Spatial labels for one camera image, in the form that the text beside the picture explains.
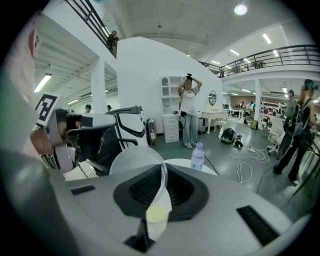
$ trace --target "person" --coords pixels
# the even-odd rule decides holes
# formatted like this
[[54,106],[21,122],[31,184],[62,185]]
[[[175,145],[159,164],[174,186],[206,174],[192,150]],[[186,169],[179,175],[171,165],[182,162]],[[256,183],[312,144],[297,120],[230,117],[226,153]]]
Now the person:
[[85,105],[84,113],[85,113],[85,114],[89,114],[90,111],[91,111],[91,105],[90,105],[90,104]]
[[[192,88],[192,81],[197,86]],[[185,76],[178,86],[180,96],[181,122],[183,126],[183,144],[192,149],[197,144],[198,135],[198,112],[196,109],[196,95],[200,91],[202,82],[192,78],[190,75]]]
[[286,106],[286,111],[285,111],[286,119],[285,119],[284,125],[283,125],[283,129],[285,132],[287,131],[288,126],[291,122],[291,119],[295,114],[295,108],[297,105],[297,101],[294,99],[295,93],[293,90],[289,90],[288,96],[289,96],[289,102]]
[[113,37],[113,56],[117,58],[117,48],[118,48],[118,41],[119,37],[117,36],[117,31],[112,31],[112,37]]
[[250,101],[250,103],[248,103],[248,104],[245,106],[244,111],[245,111],[245,115],[246,115],[246,116],[250,116],[250,111],[252,110],[252,104],[253,104],[253,102]]
[[294,164],[288,175],[288,178],[293,183],[297,184],[297,174],[299,172],[300,163],[304,154],[306,153],[308,146],[311,144],[312,136],[310,132],[310,124],[315,126],[318,131],[320,131],[320,124],[315,120],[315,104],[312,100],[314,91],[318,89],[318,86],[310,80],[306,79],[301,87],[300,98],[298,100],[299,106],[304,109],[302,112],[302,127],[304,128],[302,132],[293,137],[292,147],[288,150],[285,156],[279,161],[279,163],[274,167],[273,172],[275,174],[282,174],[284,168],[288,165],[291,158],[297,150],[297,156],[295,158]]

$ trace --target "black metal railing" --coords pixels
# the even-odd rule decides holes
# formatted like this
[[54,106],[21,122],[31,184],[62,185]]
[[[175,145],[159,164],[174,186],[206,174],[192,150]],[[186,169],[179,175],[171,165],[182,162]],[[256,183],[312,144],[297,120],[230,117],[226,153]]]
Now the black metal railing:
[[259,52],[230,62],[222,67],[206,62],[199,62],[216,76],[223,78],[250,70],[276,66],[320,66],[320,50],[316,45],[293,45]]
[[113,54],[114,39],[89,0],[65,0]]

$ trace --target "white pillar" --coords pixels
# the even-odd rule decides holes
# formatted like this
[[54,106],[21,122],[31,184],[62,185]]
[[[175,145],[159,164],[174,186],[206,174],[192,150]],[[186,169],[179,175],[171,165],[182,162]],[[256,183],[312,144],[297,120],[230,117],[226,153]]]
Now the white pillar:
[[254,113],[254,120],[257,120],[260,123],[260,115],[261,115],[261,87],[259,79],[254,80],[255,83],[255,113]]
[[91,64],[92,108],[96,114],[108,111],[105,89],[105,61],[98,58]]

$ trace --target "gray pants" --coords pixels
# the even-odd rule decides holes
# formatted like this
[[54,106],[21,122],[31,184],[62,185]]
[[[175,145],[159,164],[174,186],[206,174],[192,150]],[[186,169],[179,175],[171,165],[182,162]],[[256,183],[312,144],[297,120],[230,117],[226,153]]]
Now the gray pants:
[[198,116],[186,114],[181,117],[183,126],[183,144],[185,146],[196,146],[198,135]]

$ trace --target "plastic bottle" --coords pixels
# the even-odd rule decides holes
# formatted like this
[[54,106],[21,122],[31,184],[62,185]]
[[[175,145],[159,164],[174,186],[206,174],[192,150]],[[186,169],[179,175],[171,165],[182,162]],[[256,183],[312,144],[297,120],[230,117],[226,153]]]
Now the plastic bottle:
[[201,171],[202,166],[205,162],[205,152],[203,150],[203,144],[201,142],[198,142],[196,144],[196,148],[192,152],[191,157],[191,168]]

